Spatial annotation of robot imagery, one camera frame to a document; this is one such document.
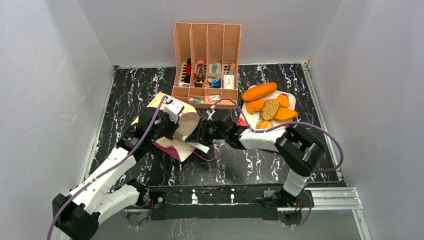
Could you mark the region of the orange bread slice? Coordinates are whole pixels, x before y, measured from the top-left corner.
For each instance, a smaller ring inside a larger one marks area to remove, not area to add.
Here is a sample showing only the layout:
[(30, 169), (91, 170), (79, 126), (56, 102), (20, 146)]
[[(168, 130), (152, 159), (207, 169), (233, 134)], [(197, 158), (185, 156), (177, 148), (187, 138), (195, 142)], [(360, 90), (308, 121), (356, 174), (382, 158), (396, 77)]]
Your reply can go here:
[(298, 116), (298, 112), (286, 107), (280, 107), (276, 112), (273, 120), (277, 122), (286, 122), (292, 120)]

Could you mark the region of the smooth orange bread loaf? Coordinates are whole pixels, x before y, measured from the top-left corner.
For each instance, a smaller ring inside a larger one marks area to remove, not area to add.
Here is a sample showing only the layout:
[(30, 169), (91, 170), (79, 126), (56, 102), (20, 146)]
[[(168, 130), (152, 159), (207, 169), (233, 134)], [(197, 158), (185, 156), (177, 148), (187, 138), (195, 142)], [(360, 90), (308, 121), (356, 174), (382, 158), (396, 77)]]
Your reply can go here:
[(259, 100), (263, 97), (272, 94), (277, 89), (277, 87), (278, 85), (275, 82), (268, 82), (256, 85), (243, 92), (243, 94), (241, 95), (241, 99), (244, 102), (252, 102)]

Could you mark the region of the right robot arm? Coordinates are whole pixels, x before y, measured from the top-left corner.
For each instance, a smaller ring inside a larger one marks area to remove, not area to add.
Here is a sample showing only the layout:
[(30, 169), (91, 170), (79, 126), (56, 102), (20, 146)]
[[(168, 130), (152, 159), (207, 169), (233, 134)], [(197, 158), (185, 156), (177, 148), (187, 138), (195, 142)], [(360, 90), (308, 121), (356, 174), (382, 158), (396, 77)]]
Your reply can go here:
[(301, 191), (324, 157), (320, 142), (299, 123), (276, 129), (251, 129), (237, 124), (229, 116), (213, 115), (200, 119), (192, 133), (182, 136), (186, 143), (210, 146), (224, 140), (239, 150), (258, 149), (279, 154), (289, 166), (281, 192), (282, 202), (295, 207), (302, 199)]

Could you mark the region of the paper cake bag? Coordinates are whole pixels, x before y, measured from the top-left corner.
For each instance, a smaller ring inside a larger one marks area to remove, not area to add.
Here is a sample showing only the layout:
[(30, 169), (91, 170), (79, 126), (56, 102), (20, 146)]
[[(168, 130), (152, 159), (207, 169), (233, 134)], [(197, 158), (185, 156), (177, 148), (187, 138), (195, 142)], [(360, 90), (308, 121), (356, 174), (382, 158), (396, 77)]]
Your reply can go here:
[[(156, 109), (161, 99), (164, 96), (167, 96), (168, 100), (169, 99), (177, 100), (175, 97), (171, 97), (163, 92), (159, 92), (149, 102), (149, 104), (147, 105), (145, 109), (147, 108)], [(179, 127), (176, 129), (176, 132), (173, 136), (173, 140), (167, 139), (166, 137), (162, 137), (158, 139), (157, 141), (155, 141), (153, 145), (156, 148), (163, 151), (164, 153), (170, 155), (172, 158), (180, 162), (184, 162), (193, 153), (193, 151), (196, 148), (194, 148), (193, 146), (189, 144), (186, 144), (185, 142), (181, 140), (181, 138), (182, 136), (190, 135), (194, 131), (201, 117), (198, 115), (196, 109), (193, 106), (183, 101), (180, 101), (180, 102), (184, 104), (184, 110), (179, 115), (179, 122), (178, 122)], [(131, 123), (131, 125), (141, 122), (142, 120), (140, 119), (141, 117), (142, 117), (142, 112), (135, 118), (135, 120)]]

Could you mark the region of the strawberry print tray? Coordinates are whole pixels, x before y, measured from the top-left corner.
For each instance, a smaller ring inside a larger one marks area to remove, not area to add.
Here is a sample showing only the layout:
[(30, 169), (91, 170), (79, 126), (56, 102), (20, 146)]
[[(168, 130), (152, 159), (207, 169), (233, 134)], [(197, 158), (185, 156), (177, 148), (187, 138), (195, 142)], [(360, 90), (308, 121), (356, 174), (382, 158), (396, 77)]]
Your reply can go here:
[[(287, 108), (295, 111), (296, 98), (291, 93), (282, 92), (282, 91), (279, 91), (279, 90), (276, 89), (270, 95), (265, 96), (265, 97), (262, 97), (259, 100), (265, 100), (265, 99), (271, 99), (271, 100), (273, 100), (273, 99), (275, 99), (275, 98), (277, 98), (279, 96), (285, 96), (285, 97), (287, 97), (288, 100), (289, 100), (289, 103), (290, 103), (290, 106), (287, 107)], [(247, 103), (248, 102), (244, 102), (243, 101), (242, 113), (239, 115), (239, 118), (238, 118), (238, 122), (237, 123), (240, 126), (248, 126), (248, 125), (250, 125), (251, 127), (256, 128), (257, 123), (263, 120), (262, 119), (262, 116), (261, 116), (261, 111), (258, 111), (258, 112), (254, 113), (254, 114), (248, 113), (247, 110), (246, 110)], [(295, 118), (293, 118), (291, 120), (288, 120), (288, 121), (284, 121), (284, 122), (275, 121), (273, 119), (271, 119), (269, 121), (272, 122), (273, 126), (275, 127), (275, 126), (277, 126), (279, 124), (290, 122), (290, 121), (294, 120)]]

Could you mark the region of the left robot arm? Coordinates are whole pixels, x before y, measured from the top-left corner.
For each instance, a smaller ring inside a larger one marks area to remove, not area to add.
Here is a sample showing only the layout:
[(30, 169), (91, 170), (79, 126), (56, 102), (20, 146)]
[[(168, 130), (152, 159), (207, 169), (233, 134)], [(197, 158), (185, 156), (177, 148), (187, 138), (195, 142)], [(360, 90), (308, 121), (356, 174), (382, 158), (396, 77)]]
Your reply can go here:
[(113, 190), (116, 181), (148, 153), (154, 143), (170, 139), (178, 129), (183, 108), (147, 107), (138, 122), (122, 134), (104, 162), (80, 185), (52, 201), (53, 220), (48, 229), (58, 228), (73, 240), (89, 240), (101, 223), (128, 206), (144, 208), (152, 200), (148, 187), (133, 179)]

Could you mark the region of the small round glazed bun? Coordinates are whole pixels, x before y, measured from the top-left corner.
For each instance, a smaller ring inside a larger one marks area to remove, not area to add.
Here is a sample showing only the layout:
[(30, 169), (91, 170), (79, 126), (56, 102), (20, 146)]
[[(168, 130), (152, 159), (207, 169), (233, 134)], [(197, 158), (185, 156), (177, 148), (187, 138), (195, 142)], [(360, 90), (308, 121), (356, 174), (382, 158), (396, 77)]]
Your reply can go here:
[(261, 120), (255, 126), (255, 128), (259, 129), (259, 130), (268, 130), (268, 129), (271, 129), (273, 127), (274, 127), (274, 125), (269, 120)]

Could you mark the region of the brown seeded bread slice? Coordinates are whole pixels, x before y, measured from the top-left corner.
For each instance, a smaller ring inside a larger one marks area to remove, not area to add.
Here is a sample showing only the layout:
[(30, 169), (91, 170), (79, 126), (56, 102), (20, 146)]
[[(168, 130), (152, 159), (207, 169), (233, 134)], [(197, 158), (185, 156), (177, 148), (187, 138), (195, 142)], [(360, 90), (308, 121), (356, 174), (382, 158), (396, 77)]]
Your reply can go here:
[(263, 108), (261, 109), (261, 117), (265, 121), (272, 120), (277, 114), (280, 108), (280, 102), (278, 100), (268, 100), (264, 103)]

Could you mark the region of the metal tongs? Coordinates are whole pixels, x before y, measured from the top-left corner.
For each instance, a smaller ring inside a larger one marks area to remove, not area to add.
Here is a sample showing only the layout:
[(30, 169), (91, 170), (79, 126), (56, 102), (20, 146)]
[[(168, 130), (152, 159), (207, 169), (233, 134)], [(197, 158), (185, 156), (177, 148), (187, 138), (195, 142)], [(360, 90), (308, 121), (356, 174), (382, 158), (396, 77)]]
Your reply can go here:
[(188, 142), (188, 141), (186, 141), (186, 139), (187, 139), (187, 136), (185, 136), (185, 135), (183, 135), (181, 137), (181, 140), (184, 143), (186, 143), (186, 144), (188, 144), (188, 145), (190, 145), (190, 146), (192, 146), (192, 147), (194, 147), (194, 148), (202, 151), (205, 154), (207, 154), (209, 152), (209, 150), (210, 150), (210, 147), (209, 146), (206, 146), (206, 145), (203, 145), (203, 144), (197, 143), (197, 142)]

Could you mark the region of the orange plastic file organizer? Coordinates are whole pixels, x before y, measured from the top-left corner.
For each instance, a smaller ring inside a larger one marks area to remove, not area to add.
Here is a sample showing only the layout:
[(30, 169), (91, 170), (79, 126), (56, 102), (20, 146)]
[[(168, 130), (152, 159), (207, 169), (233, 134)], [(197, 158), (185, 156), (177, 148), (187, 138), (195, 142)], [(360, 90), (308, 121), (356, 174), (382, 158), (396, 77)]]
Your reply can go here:
[[(208, 108), (215, 104), (217, 109), (234, 110), (239, 98), (238, 67), (242, 39), (242, 26), (235, 23), (193, 23), (177, 22), (173, 29), (173, 43), (176, 60), (176, 76), (172, 86), (172, 97), (195, 108)], [(183, 82), (186, 62), (191, 58), (190, 84)], [(204, 60), (205, 80), (203, 87), (195, 87), (196, 66)], [(222, 64), (221, 88), (208, 85), (207, 74), (210, 63)], [(224, 89), (224, 75), (234, 75), (234, 89)], [(220, 95), (220, 100), (209, 101), (210, 95)], [(204, 103), (189, 102), (198, 98)]]

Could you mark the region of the fake orange bread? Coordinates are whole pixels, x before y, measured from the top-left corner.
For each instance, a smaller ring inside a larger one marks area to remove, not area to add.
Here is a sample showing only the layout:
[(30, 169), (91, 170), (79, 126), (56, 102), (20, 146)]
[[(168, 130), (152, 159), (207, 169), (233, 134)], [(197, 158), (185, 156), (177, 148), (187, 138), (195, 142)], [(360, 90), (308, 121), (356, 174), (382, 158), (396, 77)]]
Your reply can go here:
[[(276, 98), (273, 98), (273, 100), (278, 101), (280, 107), (288, 108), (290, 106), (289, 99), (286, 96), (278, 96)], [(267, 101), (271, 101), (271, 99), (262, 99), (248, 102), (246, 104), (246, 111), (249, 114), (260, 112)]]

